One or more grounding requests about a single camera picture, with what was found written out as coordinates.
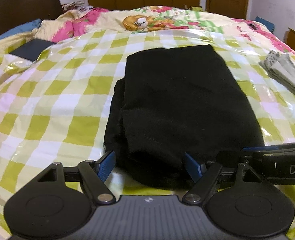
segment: gray gripper base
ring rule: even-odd
[[[244,240],[211,223],[203,209],[182,204],[176,195],[121,196],[100,206],[78,231],[60,240]],[[285,236],[269,240],[288,240]]]

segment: black fabric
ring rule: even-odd
[[[56,44],[52,41],[45,41],[40,39],[33,39],[17,49],[11,51],[10,54],[25,58],[30,61],[35,61],[40,56],[41,52],[48,48],[49,46]]]
[[[264,146],[245,94],[210,45],[130,55],[114,91],[105,147],[144,184],[185,180],[184,152],[205,161]]]

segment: gray folded clothing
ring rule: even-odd
[[[271,78],[295,95],[295,65],[289,54],[271,51],[265,60],[259,62]]]

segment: silver bolt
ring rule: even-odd
[[[113,196],[111,194],[104,193],[98,196],[98,200],[101,202],[109,202],[113,200]]]
[[[201,197],[197,194],[188,194],[186,197],[185,197],[185,200],[188,201],[188,202],[192,202],[192,203],[195,203],[195,202],[198,202],[201,200]]]

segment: bed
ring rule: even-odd
[[[52,40],[58,31],[65,31],[66,22],[79,23],[83,17],[68,12],[58,18],[55,33],[43,38]],[[137,28],[135,23],[142,18],[143,28]],[[9,236],[3,217],[6,200],[43,168],[58,161],[76,166],[104,154],[114,85],[124,76],[126,57],[140,50],[212,45],[246,94],[265,144],[295,142],[295,96],[258,64],[271,50],[289,53],[295,64],[295,52],[264,25],[149,6],[100,11],[83,31],[44,50],[35,62],[10,52],[40,37],[38,30],[0,41],[0,240]],[[117,168],[106,184],[115,196],[184,193],[146,187]],[[77,183],[68,186],[80,190]],[[277,187],[295,205],[295,186]],[[288,237],[295,239],[295,219]]]

